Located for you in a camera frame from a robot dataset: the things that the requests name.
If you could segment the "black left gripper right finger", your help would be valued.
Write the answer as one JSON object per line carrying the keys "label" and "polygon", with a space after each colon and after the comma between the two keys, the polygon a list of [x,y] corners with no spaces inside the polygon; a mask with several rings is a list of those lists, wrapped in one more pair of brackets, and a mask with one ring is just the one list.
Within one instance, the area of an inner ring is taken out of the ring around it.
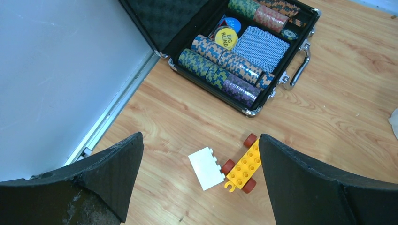
{"label": "black left gripper right finger", "polygon": [[267,134],[259,149],[278,225],[397,224],[397,184],[336,168]]}

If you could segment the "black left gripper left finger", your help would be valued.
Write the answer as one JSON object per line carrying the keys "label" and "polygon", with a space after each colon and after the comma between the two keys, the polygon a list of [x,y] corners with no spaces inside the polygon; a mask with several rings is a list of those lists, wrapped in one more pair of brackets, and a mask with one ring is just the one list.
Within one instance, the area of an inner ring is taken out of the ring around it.
{"label": "black left gripper left finger", "polygon": [[124,223],[143,151],[143,135],[137,132],[59,169],[1,182],[1,224]]}

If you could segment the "white paper towel roll front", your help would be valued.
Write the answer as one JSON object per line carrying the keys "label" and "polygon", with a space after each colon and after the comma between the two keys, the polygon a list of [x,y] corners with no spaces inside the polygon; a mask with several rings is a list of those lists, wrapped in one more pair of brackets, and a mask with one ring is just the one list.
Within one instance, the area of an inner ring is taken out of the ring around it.
{"label": "white paper towel roll front", "polygon": [[392,131],[398,139],[398,108],[396,108],[392,113],[391,116],[388,118],[388,122],[391,125]]}

